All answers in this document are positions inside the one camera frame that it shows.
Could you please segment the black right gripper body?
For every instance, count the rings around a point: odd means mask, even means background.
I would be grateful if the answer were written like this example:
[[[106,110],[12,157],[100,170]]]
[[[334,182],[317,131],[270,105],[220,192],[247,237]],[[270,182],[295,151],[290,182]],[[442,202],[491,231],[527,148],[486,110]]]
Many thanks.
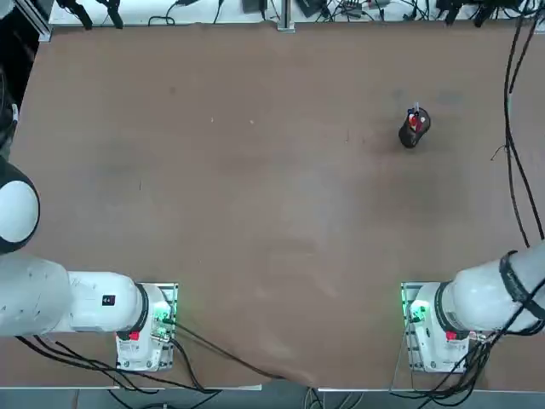
[[[496,4],[496,1],[494,0],[437,0],[436,8],[437,9],[460,9],[465,6],[488,7],[495,4]]]

